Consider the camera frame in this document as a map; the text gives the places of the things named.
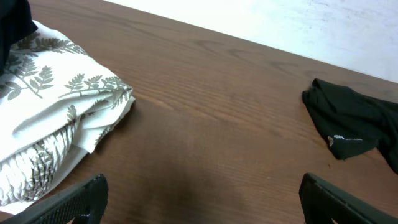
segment leaf pattern cloth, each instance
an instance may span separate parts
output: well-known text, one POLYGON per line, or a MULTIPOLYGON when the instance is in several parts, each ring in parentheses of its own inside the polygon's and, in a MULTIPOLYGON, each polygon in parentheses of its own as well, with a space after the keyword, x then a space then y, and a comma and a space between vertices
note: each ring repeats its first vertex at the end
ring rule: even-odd
POLYGON ((69 149, 93 152, 134 101, 132 88, 80 46, 35 23, 0 71, 1 206, 54 188, 69 149))

